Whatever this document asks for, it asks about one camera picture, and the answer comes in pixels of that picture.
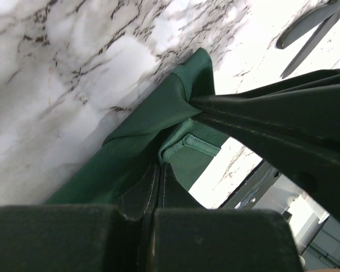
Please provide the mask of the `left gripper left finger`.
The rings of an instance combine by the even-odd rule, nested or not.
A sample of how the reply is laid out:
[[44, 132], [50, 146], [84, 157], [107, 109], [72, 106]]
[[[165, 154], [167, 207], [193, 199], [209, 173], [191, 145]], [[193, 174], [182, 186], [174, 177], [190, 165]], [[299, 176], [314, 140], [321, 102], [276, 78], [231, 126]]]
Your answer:
[[0, 207], [0, 271], [146, 271], [159, 166], [111, 205]]

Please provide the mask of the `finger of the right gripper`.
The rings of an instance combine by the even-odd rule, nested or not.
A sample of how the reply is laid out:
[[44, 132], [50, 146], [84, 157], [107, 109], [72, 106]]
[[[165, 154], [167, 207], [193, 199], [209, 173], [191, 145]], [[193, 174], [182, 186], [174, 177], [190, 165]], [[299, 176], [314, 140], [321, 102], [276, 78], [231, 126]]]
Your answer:
[[194, 98], [202, 111], [312, 136], [340, 136], [340, 69], [319, 70], [236, 95]]
[[310, 135], [244, 118], [199, 115], [304, 189], [340, 222], [340, 127]]

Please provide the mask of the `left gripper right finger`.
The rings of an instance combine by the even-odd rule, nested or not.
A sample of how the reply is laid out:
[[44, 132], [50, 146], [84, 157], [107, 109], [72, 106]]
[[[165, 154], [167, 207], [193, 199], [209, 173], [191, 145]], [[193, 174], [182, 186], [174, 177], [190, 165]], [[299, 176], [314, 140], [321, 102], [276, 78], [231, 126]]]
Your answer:
[[208, 210], [162, 166], [148, 271], [302, 271], [287, 221], [271, 210]]

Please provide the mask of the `dark green cloth napkin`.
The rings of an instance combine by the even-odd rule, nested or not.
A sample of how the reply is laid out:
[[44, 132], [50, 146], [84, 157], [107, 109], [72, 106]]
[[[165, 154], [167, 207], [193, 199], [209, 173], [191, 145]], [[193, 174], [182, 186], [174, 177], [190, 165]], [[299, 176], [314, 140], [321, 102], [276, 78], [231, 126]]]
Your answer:
[[190, 189], [219, 153], [227, 136], [195, 120], [190, 104], [215, 93], [207, 51], [178, 65], [104, 140], [100, 150], [48, 199], [49, 204], [112, 203], [150, 166], [172, 165]]

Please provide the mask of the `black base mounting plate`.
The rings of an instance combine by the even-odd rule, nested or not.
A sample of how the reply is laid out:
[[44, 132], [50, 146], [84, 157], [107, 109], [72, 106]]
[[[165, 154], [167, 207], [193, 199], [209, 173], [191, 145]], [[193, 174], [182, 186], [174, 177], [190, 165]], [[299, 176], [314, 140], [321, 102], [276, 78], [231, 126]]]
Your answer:
[[219, 206], [219, 209], [251, 209], [274, 185], [280, 175], [276, 168], [262, 160]]

